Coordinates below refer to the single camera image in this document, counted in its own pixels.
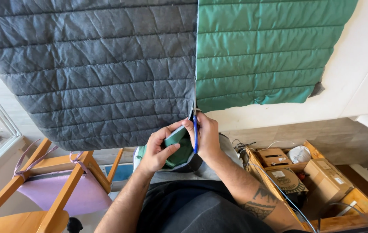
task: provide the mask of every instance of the person's left hand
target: person's left hand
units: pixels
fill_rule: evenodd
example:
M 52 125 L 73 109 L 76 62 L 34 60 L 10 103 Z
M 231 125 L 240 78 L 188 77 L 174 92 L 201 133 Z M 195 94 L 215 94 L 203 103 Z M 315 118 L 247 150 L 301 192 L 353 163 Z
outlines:
M 167 146 L 164 150 L 162 150 L 161 144 L 164 142 L 164 139 L 171 135 L 171 132 L 182 125 L 182 122 L 183 120 L 175 122 L 151 134 L 147 142 L 147 150 L 138 168 L 143 169 L 145 172 L 154 173 L 164 166 L 168 157 L 180 148 L 180 144 Z

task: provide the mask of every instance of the cushion tie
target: cushion tie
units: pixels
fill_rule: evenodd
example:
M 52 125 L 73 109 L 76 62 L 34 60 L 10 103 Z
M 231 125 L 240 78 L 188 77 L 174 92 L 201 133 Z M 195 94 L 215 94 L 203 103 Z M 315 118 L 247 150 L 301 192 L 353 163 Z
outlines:
M 79 151 L 79 153 L 78 153 L 78 155 L 76 156 L 76 158 L 75 158 L 75 159 L 72 159 L 73 151 L 71 151 L 71 152 L 69 153 L 69 159 L 71 160 L 71 162 L 79 164 L 79 165 L 82 167 L 82 169 L 83 169 L 86 173 L 88 173 L 88 169 L 87 169 L 87 168 L 86 168 L 86 166 L 83 164 L 83 162 L 81 162 L 81 161 L 79 161 L 79 160 L 78 160 L 78 159 L 79 159 L 79 157 L 83 154 L 83 152 L 84 152 L 84 151 Z
M 58 146 L 54 146 L 52 149 L 50 149 L 48 152 L 46 152 L 46 154 L 44 154 L 42 157 L 40 157 L 38 160 L 34 161 L 32 164 L 29 165 L 29 167 L 27 167 L 25 170 L 21 170 L 21 171 L 17 171 L 20 167 L 20 165 L 23 162 L 23 159 L 25 158 L 27 152 L 29 152 L 29 149 L 31 148 L 31 146 L 33 146 L 36 142 L 38 142 L 40 139 L 36 140 L 35 142 L 33 142 L 29 147 L 27 147 L 26 151 L 22 154 L 22 156 L 20 157 L 19 161 L 16 164 L 16 167 L 14 168 L 14 175 L 13 177 L 19 175 L 21 177 L 23 177 L 23 181 L 26 181 L 26 177 L 24 175 L 25 172 L 27 172 L 28 170 L 30 170 L 32 167 L 36 166 L 36 164 L 38 164 L 40 161 L 42 161 L 42 159 L 49 154 L 50 152 L 56 150 L 57 148 L 59 148 Z

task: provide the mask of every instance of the scissors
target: scissors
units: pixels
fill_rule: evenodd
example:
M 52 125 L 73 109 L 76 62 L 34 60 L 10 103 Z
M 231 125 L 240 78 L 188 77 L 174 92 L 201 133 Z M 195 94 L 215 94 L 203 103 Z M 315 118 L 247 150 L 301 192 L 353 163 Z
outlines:
M 194 81 L 193 124 L 194 124 L 194 153 L 197 154 L 198 152 L 198 128 L 197 128 L 196 81 Z

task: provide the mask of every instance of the blue scissors handle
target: blue scissors handle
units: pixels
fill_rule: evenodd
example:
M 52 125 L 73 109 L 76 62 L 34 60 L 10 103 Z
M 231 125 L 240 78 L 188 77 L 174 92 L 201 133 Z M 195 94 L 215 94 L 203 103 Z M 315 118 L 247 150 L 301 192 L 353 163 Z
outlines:
M 197 116 L 196 111 L 194 111 L 193 115 L 193 124 L 194 124 L 194 153 L 198 152 L 198 128 L 197 128 Z

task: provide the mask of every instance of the hand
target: hand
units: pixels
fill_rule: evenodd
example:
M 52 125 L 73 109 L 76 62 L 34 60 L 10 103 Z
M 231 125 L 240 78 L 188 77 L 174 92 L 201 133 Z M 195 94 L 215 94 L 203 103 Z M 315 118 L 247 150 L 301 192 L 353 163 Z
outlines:
M 221 154 L 220 143 L 218 141 L 218 123 L 208 118 L 204 113 L 197 113 L 197 121 L 200 125 L 198 129 L 198 155 L 204 160 L 211 155 Z M 191 143 L 194 148 L 194 124 L 192 121 L 183 120 L 183 126 L 190 134 Z
M 161 169 L 165 161 L 174 152 L 180 148 L 180 144 L 173 144 L 166 147 L 164 150 L 161 148 L 161 144 L 164 142 L 171 132 L 176 130 L 182 125 L 182 121 L 175 122 L 167 127 L 161 128 L 155 133 L 152 133 L 147 142 L 147 150 L 145 151 L 144 157 L 142 158 L 137 169 L 141 169 L 144 172 L 154 173 Z

